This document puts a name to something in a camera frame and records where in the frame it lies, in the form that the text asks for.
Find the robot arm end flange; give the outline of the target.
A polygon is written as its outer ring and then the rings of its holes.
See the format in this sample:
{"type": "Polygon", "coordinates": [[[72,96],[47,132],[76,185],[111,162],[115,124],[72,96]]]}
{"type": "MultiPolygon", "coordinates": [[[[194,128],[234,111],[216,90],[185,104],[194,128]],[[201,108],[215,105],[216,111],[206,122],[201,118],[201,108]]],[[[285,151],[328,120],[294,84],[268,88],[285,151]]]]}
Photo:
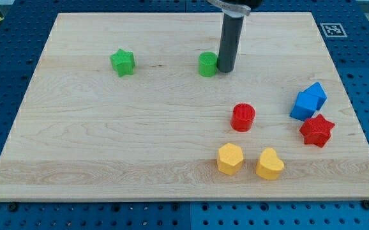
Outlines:
{"type": "Polygon", "coordinates": [[[220,8],[231,17],[249,16],[253,9],[258,8],[263,0],[207,0],[209,4],[220,8]]]}

